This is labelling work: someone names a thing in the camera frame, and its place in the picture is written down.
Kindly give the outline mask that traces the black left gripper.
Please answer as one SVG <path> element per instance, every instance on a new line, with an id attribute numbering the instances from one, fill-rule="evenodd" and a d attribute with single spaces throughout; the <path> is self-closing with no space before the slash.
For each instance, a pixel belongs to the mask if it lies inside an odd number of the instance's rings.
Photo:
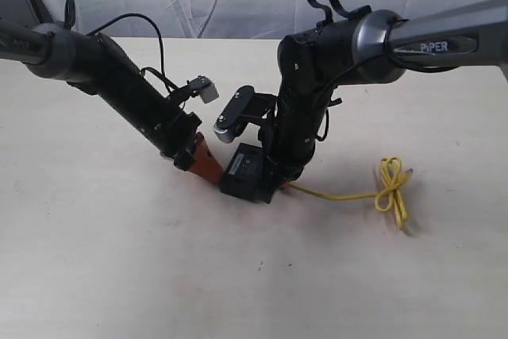
<path id="1" fill-rule="evenodd" d="M 195 113 L 180 112 L 160 129 L 160 155 L 182 171 L 189 171 L 218 185 L 223 167 L 211 153 L 204 135 L 198 132 L 202 121 Z"/>

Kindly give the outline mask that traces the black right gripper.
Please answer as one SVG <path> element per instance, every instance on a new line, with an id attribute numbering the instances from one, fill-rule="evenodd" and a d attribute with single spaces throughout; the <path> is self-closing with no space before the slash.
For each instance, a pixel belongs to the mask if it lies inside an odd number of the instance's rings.
<path id="1" fill-rule="evenodd" d="M 285 130 L 275 117 L 268 118 L 258 138 L 263 149 L 263 166 L 257 196 L 260 201 L 270 203 L 275 192 L 301 171 L 302 160 L 294 153 L 298 143 L 293 132 Z"/>

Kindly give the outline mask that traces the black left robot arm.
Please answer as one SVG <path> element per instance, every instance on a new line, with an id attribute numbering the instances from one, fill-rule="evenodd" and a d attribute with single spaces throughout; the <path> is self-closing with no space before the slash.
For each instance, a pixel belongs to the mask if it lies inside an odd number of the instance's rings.
<path id="1" fill-rule="evenodd" d="M 163 96 L 110 37 L 89 37 L 52 23 L 28 29 L 2 21 L 1 58 L 23 63 L 40 78 L 99 96 L 179 170 L 219 184 L 224 170 L 198 130 L 202 121 L 181 107 L 189 98 L 217 99 L 209 78 L 200 75 Z"/>

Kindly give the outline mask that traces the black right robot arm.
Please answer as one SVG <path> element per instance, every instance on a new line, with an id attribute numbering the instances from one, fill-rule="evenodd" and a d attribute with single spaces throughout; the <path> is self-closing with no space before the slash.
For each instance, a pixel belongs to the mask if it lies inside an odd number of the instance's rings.
<path id="1" fill-rule="evenodd" d="M 507 66 L 507 0 L 486 0 L 414 20 L 377 10 L 284 37 L 281 85 L 261 133 L 263 174 L 257 197 L 270 202 L 314 155 L 333 92 L 343 85 L 386 84 L 406 71 Z"/>

